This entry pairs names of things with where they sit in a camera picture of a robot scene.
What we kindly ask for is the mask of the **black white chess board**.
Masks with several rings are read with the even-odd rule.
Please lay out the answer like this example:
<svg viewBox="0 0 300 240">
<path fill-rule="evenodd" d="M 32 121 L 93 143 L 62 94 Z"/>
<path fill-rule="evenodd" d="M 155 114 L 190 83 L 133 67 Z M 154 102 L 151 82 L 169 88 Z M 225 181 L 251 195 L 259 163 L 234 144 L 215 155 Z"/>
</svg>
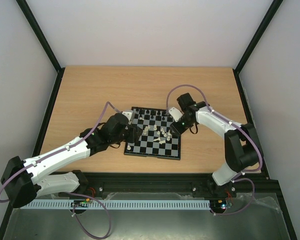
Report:
<svg viewBox="0 0 300 240">
<path fill-rule="evenodd" d="M 172 135 L 170 125 L 174 119 L 167 115 L 165 109 L 133 106 L 135 112 L 133 126 L 141 128 L 141 136 L 136 143 L 126 143 L 124 154 L 139 157 L 154 157 L 159 159 L 181 159 L 181 137 Z M 156 138 L 165 141 L 153 141 Z"/>
</svg>

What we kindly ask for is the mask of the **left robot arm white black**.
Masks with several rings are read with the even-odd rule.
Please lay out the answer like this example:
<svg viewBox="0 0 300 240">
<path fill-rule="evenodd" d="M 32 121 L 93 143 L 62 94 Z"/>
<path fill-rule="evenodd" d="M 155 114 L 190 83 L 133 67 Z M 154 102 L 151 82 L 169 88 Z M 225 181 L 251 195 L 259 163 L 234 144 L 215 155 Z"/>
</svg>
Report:
<svg viewBox="0 0 300 240">
<path fill-rule="evenodd" d="M 10 205 L 21 208 L 42 195 L 81 190 L 84 180 L 74 172 L 52 173 L 112 145 L 136 143 L 142 129 L 132 125 L 134 115 L 131 110 L 117 112 L 104 124 L 86 129 L 70 142 L 45 154 L 25 160 L 19 156 L 11 158 L 1 177 Z"/>
</svg>

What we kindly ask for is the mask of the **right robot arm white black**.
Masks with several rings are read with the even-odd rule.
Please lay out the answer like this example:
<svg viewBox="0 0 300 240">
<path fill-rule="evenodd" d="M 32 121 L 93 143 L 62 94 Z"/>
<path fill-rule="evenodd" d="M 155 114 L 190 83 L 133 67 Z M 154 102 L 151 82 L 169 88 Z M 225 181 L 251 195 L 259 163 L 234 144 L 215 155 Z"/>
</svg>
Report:
<svg viewBox="0 0 300 240">
<path fill-rule="evenodd" d="M 191 127 L 203 125 L 224 140 L 225 163 L 215 170 L 204 187 L 216 197 L 231 188 L 238 177 L 258 172 L 263 166 L 263 151 L 253 124 L 241 124 L 215 111 L 207 102 L 195 102 L 189 93 L 177 98 L 181 110 L 167 107 L 173 118 L 170 132 L 180 136 Z"/>
</svg>

